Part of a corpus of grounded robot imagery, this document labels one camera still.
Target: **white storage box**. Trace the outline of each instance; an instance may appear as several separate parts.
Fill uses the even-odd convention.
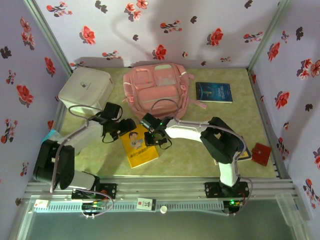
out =
[[[109,95],[114,89],[110,74],[87,67],[79,67],[59,92],[59,99],[69,108],[74,105],[87,105],[103,110]],[[74,107],[72,111],[95,115],[98,110]]]

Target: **pink backpack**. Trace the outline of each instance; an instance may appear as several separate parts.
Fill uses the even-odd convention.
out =
[[[162,63],[137,66],[123,76],[123,88],[126,101],[140,120],[150,111],[152,105],[160,99],[174,100],[179,106],[176,118],[180,119],[187,111],[189,103],[189,79],[182,65]],[[177,106],[171,101],[160,101],[152,109],[152,115],[162,119],[173,116]]]

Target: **yellow book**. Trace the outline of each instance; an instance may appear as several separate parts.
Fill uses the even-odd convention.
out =
[[[145,132],[147,129],[139,124],[135,130],[120,137],[132,169],[159,158],[155,146],[146,146]]]

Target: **floral wallpaper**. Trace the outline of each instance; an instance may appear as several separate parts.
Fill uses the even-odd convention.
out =
[[[243,68],[257,50],[279,0],[35,2],[72,68],[161,61],[188,68]],[[270,50],[270,59],[277,47]]]
[[[63,10],[52,8],[57,13]],[[68,78],[24,2],[12,0],[4,9],[0,14],[0,239],[8,239],[42,139],[52,128],[56,96]]]
[[[273,149],[301,192],[314,239],[320,235],[320,25],[316,6],[317,0],[289,5],[252,77],[274,131]]]

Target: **red wallet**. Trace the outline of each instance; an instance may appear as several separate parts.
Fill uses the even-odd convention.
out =
[[[271,147],[257,142],[252,149],[252,160],[258,164],[267,166],[270,153]]]

